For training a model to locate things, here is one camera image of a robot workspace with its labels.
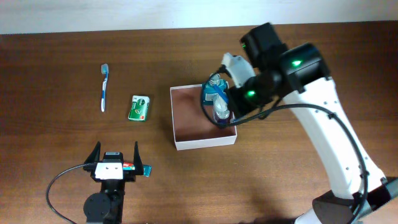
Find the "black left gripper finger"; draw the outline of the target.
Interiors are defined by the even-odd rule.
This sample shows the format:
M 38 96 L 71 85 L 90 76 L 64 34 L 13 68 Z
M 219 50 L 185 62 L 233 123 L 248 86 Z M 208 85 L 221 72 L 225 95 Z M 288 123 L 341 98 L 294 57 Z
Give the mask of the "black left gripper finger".
M 140 154 L 139 154 L 139 146 L 138 146 L 137 141 L 134 143 L 133 164 L 134 164 L 134 174 L 135 175 L 144 175 L 144 166 L 141 161 Z
M 98 141 L 90 155 L 84 161 L 84 164 L 92 164 L 100 160 L 101 143 Z

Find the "green Dettol soap box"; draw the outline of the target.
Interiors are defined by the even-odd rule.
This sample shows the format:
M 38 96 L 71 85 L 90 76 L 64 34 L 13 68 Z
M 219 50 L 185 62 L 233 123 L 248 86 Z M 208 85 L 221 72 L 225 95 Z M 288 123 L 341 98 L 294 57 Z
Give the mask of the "green Dettol soap box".
M 128 114 L 130 121 L 146 121 L 150 98 L 148 96 L 133 95 L 131 109 Z

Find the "blue disposable razor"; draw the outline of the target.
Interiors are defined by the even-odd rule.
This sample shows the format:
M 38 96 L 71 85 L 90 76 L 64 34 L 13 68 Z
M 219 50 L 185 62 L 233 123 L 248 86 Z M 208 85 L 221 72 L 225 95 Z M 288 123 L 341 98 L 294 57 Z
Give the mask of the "blue disposable razor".
M 213 89 L 217 92 L 217 94 L 219 94 L 219 96 L 224 100 L 224 102 L 228 104 L 229 99 L 227 94 L 223 90 L 221 90 L 218 85 L 213 85 Z

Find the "teal mouthwash bottle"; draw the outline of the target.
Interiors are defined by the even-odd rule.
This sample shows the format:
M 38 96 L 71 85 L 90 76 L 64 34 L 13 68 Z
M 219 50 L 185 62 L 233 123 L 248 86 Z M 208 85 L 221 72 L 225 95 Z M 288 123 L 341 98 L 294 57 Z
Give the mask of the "teal mouthwash bottle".
M 211 75 L 207 83 L 202 84 L 203 94 L 201 96 L 204 105 L 212 105 L 218 92 L 214 89 L 217 86 L 222 92 L 228 88 L 228 82 L 220 77 L 220 74 Z

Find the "purple pump soap bottle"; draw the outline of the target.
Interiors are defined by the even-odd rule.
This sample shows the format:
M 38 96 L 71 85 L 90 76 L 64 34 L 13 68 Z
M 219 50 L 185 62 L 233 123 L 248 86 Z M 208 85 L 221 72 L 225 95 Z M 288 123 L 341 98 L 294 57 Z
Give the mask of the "purple pump soap bottle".
M 231 120 L 228 104 L 220 95 L 213 98 L 213 119 L 220 124 L 228 124 Z

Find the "blue white toothbrush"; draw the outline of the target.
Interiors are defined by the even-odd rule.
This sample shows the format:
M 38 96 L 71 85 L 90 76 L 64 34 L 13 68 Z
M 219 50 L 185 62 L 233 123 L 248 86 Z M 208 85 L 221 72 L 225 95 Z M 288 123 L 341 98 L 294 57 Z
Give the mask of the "blue white toothbrush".
M 101 111 L 104 113 L 106 108 L 106 86 L 109 76 L 109 66 L 107 63 L 102 64 L 101 73 L 104 75 L 104 80 L 102 82 L 102 94 L 101 94 Z

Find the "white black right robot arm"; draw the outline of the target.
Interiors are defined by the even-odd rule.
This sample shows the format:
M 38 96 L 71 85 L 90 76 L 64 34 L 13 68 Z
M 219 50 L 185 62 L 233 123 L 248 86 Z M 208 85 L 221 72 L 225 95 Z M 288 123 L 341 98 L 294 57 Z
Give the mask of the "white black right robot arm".
M 245 57 L 226 53 L 221 61 L 234 81 L 227 96 L 236 124 L 277 111 L 266 104 L 279 99 L 303 126 L 328 176 L 330 190 L 296 223 L 356 223 L 397 198 L 397 179 L 384 175 L 360 143 L 313 44 L 289 49 L 270 23 L 251 29 L 240 43 Z

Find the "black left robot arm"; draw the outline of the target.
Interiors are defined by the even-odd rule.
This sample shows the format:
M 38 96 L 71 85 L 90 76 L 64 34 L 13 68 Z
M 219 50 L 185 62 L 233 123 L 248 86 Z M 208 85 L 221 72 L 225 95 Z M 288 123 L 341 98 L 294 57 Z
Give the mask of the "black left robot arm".
M 135 182 L 136 177 L 144 175 L 144 165 L 139 155 L 138 143 L 134 143 L 133 169 L 124 168 L 121 152 L 106 152 L 100 156 L 101 143 L 98 142 L 86 158 L 83 170 L 101 184 L 98 193 L 90 195 L 83 206 L 87 223 L 121 223 L 125 184 Z

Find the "toothpaste tube under gripper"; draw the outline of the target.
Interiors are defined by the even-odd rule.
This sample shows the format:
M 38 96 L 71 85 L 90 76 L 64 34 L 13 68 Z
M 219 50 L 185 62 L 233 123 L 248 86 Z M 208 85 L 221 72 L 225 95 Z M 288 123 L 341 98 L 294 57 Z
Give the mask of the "toothpaste tube under gripper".
M 143 175 L 145 177 L 149 177 L 152 171 L 152 167 L 145 164 L 141 167 L 138 167 L 131 162 L 124 162 L 123 171 L 126 175 Z

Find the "pink open cardboard box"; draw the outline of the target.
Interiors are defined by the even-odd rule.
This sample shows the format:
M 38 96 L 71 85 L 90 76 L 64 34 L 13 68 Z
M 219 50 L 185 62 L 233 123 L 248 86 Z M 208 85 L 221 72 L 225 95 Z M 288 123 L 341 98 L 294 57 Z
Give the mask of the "pink open cardboard box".
M 174 143 L 178 151 L 233 145 L 236 127 L 217 128 L 201 110 L 201 85 L 170 88 Z

